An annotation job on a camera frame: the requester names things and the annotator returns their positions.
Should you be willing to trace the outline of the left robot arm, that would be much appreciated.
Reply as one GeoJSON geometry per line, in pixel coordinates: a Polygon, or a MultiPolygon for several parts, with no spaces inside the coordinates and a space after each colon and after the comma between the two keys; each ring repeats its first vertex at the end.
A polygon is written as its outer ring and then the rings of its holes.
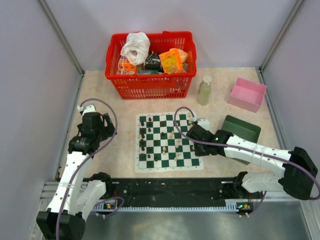
{"type": "Polygon", "coordinates": [[[46,210],[39,211],[36,223],[47,240],[80,240],[86,221],[98,200],[109,198],[114,191],[109,175],[97,173],[82,183],[94,155],[103,141],[116,135],[108,113],[97,112],[94,105],[79,106],[82,122],[68,144],[67,159],[55,194],[46,210]]]}

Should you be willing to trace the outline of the dark bishop chess piece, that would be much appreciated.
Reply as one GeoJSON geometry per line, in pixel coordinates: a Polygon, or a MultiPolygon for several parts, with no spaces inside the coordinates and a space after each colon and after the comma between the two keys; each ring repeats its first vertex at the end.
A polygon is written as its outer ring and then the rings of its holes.
{"type": "Polygon", "coordinates": [[[145,138],[145,129],[144,128],[140,129],[140,134],[141,134],[141,138],[144,139],[145,138]]]}

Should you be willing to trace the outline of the aluminium frame rail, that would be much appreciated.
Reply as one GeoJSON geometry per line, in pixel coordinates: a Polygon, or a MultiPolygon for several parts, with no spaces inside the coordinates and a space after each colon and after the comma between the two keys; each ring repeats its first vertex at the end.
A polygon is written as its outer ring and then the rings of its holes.
{"type": "Polygon", "coordinates": [[[67,54],[69,60],[71,61],[71,63],[73,64],[73,66],[75,67],[77,72],[81,76],[83,76],[85,74],[85,70],[83,70],[83,68],[81,67],[79,60],[77,59],[74,51],[72,50],[67,38],[65,37],[63,30],[61,29],[58,21],[56,20],[53,12],[51,11],[47,1],[46,0],[37,0],[37,3],[41,7],[47,20],[49,21],[53,31],[55,32],[60,44],[62,45],[65,53],[67,54]]]}

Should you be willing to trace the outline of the black wrapped package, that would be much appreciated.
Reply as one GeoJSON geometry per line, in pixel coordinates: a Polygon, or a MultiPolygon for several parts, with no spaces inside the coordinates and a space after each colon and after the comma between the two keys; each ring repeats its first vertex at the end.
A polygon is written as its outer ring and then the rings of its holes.
{"type": "Polygon", "coordinates": [[[156,52],[149,53],[143,64],[144,69],[160,72],[162,70],[162,64],[159,55],[160,54],[156,52]]]}

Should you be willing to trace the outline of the white crumpled plastic bag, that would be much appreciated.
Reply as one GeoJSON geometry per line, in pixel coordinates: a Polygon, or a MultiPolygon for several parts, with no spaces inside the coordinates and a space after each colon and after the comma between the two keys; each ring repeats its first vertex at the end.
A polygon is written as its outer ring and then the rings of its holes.
{"type": "Polygon", "coordinates": [[[138,66],[147,59],[150,45],[151,42],[144,32],[129,33],[120,55],[125,57],[130,64],[138,66]]]}

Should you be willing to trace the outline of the green white chess mat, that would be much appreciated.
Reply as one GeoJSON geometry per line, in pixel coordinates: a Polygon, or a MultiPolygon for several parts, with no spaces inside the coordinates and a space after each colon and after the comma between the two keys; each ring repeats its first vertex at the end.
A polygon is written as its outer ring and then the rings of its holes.
{"type": "Polygon", "coordinates": [[[189,124],[189,112],[180,111],[176,116],[173,112],[141,113],[136,115],[135,136],[135,172],[136,173],[160,173],[170,171],[202,170],[204,161],[202,157],[195,155],[194,143],[181,134],[186,134],[193,126],[189,124]],[[141,129],[145,129],[145,137],[141,137],[141,129]],[[174,139],[169,139],[174,131],[174,139]],[[144,151],[141,151],[140,140],[145,141],[144,151]],[[180,146],[175,147],[176,140],[180,139],[180,146]],[[163,147],[166,147],[166,155],[163,155],[163,147]],[[174,161],[176,153],[179,153],[177,161],[174,161]]]}

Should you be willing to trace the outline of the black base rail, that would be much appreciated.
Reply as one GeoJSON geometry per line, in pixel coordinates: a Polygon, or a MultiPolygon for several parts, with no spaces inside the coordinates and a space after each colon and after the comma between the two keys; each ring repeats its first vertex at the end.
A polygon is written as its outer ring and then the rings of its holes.
{"type": "Polygon", "coordinates": [[[123,207],[196,208],[222,207],[225,200],[256,200],[263,193],[249,193],[233,178],[112,178],[102,199],[120,196],[123,207]]]}

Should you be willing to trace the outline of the green liquid bottle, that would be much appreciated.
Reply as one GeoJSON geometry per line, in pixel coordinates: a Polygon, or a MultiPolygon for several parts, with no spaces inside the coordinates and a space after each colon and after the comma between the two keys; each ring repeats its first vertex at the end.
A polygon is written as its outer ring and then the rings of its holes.
{"type": "Polygon", "coordinates": [[[211,94],[211,81],[212,81],[212,77],[209,75],[205,75],[203,76],[202,82],[198,87],[198,93],[197,93],[196,99],[201,106],[205,106],[209,102],[209,98],[211,94]]]}

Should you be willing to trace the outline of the dark green box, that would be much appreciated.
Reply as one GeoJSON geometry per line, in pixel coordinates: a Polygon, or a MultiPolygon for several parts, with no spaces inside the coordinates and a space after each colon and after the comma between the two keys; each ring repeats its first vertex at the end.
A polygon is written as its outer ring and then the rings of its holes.
{"type": "Polygon", "coordinates": [[[221,130],[233,133],[234,135],[253,143],[258,142],[261,133],[261,128],[259,126],[231,115],[225,117],[221,130]]]}

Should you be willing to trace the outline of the small orange packet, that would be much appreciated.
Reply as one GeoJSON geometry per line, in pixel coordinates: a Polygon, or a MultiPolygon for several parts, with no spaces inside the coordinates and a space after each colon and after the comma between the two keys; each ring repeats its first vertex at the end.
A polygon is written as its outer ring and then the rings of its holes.
{"type": "Polygon", "coordinates": [[[117,74],[118,75],[134,75],[137,73],[137,66],[132,65],[130,61],[121,56],[117,66],[117,74]]]}

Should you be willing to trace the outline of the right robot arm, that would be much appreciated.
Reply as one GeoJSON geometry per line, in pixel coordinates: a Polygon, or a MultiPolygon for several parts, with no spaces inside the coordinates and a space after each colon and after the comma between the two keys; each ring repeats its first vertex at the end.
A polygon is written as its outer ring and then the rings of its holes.
{"type": "Polygon", "coordinates": [[[211,133],[200,122],[192,126],[186,136],[193,140],[198,157],[220,155],[267,169],[266,172],[239,173],[233,182],[233,192],[237,197],[270,191],[285,192],[298,200],[312,200],[318,169],[303,148],[266,147],[222,129],[211,133]]]}

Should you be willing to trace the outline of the red plastic basket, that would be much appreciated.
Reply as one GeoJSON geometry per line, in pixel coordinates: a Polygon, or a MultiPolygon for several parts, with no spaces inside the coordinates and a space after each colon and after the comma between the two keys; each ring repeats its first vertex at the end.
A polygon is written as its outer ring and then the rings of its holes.
{"type": "Polygon", "coordinates": [[[197,52],[192,33],[164,31],[149,33],[147,36],[150,40],[147,59],[133,67],[125,65],[121,57],[127,34],[114,34],[106,54],[105,77],[125,100],[185,98],[197,73],[197,52]],[[170,49],[180,49],[187,53],[181,72],[167,74],[162,68],[159,55],[170,49]]]}

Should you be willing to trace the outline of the orange snack box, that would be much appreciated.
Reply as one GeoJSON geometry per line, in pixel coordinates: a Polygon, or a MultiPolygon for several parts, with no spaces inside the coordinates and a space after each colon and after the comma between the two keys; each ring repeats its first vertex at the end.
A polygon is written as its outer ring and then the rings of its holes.
{"type": "Polygon", "coordinates": [[[186,73],[185,63],[187,58],[188,54],[179,48],[171,48],[159,55],[162,69],[166,74],[186,73]]]}

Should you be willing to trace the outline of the pink open box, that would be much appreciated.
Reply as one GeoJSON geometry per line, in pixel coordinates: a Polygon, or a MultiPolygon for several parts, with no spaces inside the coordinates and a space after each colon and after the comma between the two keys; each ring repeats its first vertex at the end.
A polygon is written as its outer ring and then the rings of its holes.
{"type": "Polygon", "coordinates": [[[238,77],[226,102],[257,113],[262,106],[266,91],[266,85],[238,77]]]}

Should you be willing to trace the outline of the dark queen chess piece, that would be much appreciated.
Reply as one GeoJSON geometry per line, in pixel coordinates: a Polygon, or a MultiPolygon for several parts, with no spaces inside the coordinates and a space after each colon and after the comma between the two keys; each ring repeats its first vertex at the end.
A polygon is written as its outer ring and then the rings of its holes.
{"type": "Polygon", "coordinates": [[[145,150],[145,141],[143,139],[140,140],[140,148],[141,148],[141,151],[144,151],[145,150]]]}

